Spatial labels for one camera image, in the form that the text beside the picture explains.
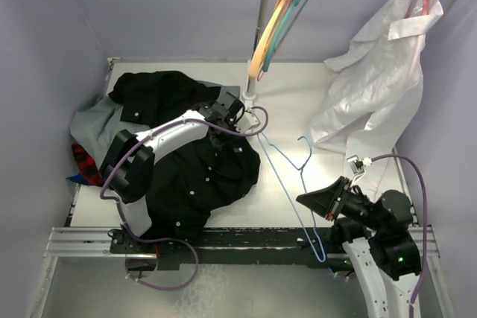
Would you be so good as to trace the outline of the black button shirt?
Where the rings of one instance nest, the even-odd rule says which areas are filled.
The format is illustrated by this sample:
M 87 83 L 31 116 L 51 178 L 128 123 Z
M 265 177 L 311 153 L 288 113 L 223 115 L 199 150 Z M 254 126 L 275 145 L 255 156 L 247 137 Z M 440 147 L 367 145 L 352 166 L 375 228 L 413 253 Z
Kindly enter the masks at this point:
M 171 121 L 195 104 L 212 104 L 219 98 L 220 87 L 180 71 L 126 73 L 109 96 L 122 105 L 124 130 L 137 133 Z M 146 194 L 153 225 L 138 238 L 196 238 L 212 211 L 250 192 L 259 178 L 259 154 L 244 133 L 236 129 L 228 135 L 233 138 L 223 149 L 212 149 L 197 140 L 155 164 Z

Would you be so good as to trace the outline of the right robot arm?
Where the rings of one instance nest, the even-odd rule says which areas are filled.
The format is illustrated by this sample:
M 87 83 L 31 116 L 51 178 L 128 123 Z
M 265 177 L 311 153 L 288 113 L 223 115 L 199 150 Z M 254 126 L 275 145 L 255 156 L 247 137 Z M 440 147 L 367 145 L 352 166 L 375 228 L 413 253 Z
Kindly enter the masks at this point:
M 332 245 L 351 260 L 369 317 L 420 317 L 423 265 L 408 230 L 413 216 L 405 194 L 387 190 L 372 202 L 357 185 L 340 177 L 296 201 L 333 223 Z

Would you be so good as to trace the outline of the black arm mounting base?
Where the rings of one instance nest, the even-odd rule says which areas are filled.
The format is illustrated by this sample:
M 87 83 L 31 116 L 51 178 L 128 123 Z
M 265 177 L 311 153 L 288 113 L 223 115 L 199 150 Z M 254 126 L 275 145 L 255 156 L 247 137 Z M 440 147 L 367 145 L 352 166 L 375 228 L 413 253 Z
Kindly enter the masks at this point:
M 201 264 L 299 265 L 332 272 L 353 270 L 344 249 L 331 241 L 331 230 L 318 230 L 326 253 L 325 262 L 315 257 L 320 245 L 311 228 L 210 228 L 204 229 L 191 245 Z M 124 255 L 158 270 L 178 270 L 195 264 L 192 251 L 184 244 L 166 241 L 146 244 L 132 239 L 125 229 L 111 229 L 110 252 Z

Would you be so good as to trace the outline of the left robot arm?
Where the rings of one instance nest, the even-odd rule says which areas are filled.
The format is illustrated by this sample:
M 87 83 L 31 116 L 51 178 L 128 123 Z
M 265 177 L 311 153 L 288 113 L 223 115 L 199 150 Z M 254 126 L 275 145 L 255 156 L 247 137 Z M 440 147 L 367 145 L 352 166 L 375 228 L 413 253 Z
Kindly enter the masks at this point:
M 116 134 L 100 168 L 104 178 L 100 198 L 116 204 L 121 223 L 130 230 L 127 244 L 136 252 L 148 251 L 154 242 L 146 194 L 152 185 L 155 164 L 194 141 L 233 133 L 244 110 L 236 96 L 225 92 L 212 104 L 195 104 L 158 127 Z

